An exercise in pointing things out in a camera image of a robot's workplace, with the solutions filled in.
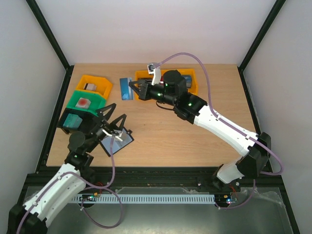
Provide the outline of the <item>black card holder wallet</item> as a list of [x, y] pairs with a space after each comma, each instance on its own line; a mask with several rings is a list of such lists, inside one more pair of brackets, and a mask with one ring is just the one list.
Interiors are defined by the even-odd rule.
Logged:
[[111, 156], [111, 150], [112, 150], [112, 154], [115, 154], [115, 153], [117, 153], [121, 149], [125, 148], [126, 146], [128, 146], [130, 143], [132, 143], [134, 141], [134, 138], [132, 137], [132, 133], [133, 133], [132, 130], [126, 129], [125, 127], [123, 127], [123, 130], [122, 130], [122, 139], [123, 139], [123, 141], [115, 139], [114, 142], [113, 142], [113, 145], [111, 147], [110, 145], [111, 145], [112, 137], [111, 136], [106, 136], [100, 142], [100, 146], [105, 151], [107, 156], [110, 157]]

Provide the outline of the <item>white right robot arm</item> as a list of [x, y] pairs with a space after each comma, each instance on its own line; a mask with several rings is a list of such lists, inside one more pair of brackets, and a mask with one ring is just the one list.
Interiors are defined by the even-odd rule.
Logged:
[[271, 142], [270, 136], [240, 127], [215, 111], [205, 100], [188, 92], [186, 79], [179, 71], [169, 70], [161, 78], [161, 84], [153, 79], [140, 79], [129, 82], [129, 87], [140, 100], [153, 99], [171, 105], [179, 118], [215, 134], [240, 155], [234, 162], [219, 167], [213, 187], [223, 191], [240, 177], [256, 179], [269, 159], [266, 148]]

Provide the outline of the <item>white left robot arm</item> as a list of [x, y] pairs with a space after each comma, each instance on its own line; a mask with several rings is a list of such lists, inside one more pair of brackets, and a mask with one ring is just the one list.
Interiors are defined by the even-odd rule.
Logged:
[[126, 115], [109, 121], [116, 104], [97, 109], [93, 128], [88, 133], [76, 131], [69, 137], [69, 153], [64, 164], [50, 181], [24, 204], [14, 205], [9, 211], [9, 234], [45, 234], [59, 212], [78, 193], [89, 190], [108, 190], [112, 178], [104, 186], [92, 184], [94, 171], [90, 168], [93, 156], [90, 153], [106, 138], [122, 141]]

